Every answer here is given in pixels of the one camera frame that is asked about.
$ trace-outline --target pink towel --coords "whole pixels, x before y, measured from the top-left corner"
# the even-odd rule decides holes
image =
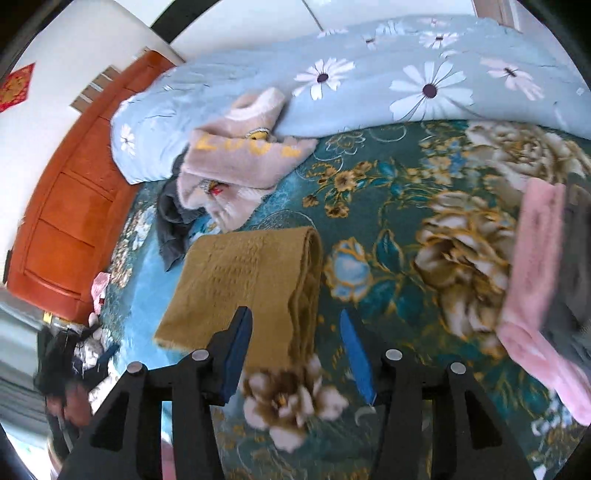
[[[511,358],[556,390],[573,418],[591,423],[591,385],[540,333],[556,287],[562,246],[564,185],[532,178],[521,203],[513,269],[496,334]]]
[[[110,273],[99,272],[90,287],[90,295],[92,296],[92,303],[95,306],[95,313],[97,315],[100,315],[100,309],[105,302],[105,294],[110,281]]]

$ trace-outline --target light blue duvet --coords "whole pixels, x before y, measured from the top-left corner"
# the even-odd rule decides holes
[[[519,32],[470,16],[402,17],[176,67],[121,104],[115,163],[128,182],[161,180],[191,129],[245,92],[290,101],[279,136],[323,137],[402,121],[505,119],[591,138],[591,93]]]

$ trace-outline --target blue gripper pad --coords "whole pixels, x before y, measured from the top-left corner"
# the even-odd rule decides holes
[[[345,344],[357,390],[369,405],[373,405],[376,392],[371,364],[346,310],[340,313],[340,336]]]
[[[252,312],[244,309],[242,321],[240,322],[234,341],[224,362],[224,383],[222,387],[222,398],[228,403],[230,397],[236,393],[244,359],[248,351],[248,345],[252,335]]]

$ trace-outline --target yellow lettering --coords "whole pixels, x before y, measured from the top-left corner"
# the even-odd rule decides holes
[[[243,138],[228,138],[223,143],[223,147],[226,150],[232,151],[232,150],[237,150],[238,148],[240,148],[243,143],[244,143],[244,139]]]
[[[217,147],[215,147],[214,145],[209,145],[207,143],[207,139],[210,136],[211,135],[209,134],[203,134],[201,138],[199,138],[199,140],[197,141],[197,144],[194,147],[195,150],[217,150]]]
[[[271,144],[260,140],[249,140],[248,147],[251,153],[254,153],[255,155],[264,155],[271,149]]]
[[[290,147],[286,145],[281,149],[281,156],[282,157],[297,157],[301,154],[301,150],[299,148]]]

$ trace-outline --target pile of clothes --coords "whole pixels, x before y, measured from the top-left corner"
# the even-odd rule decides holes
[[[208,213],[222,232],[239,229],[317,140],[271,135],[285,96],[246,94],[223,117],[196,128],[157,202],[156,228],[166,270],[183,258],[193,222]]]
[[[591,184],[531,178],[496,333],[511,358],[591,423]]]

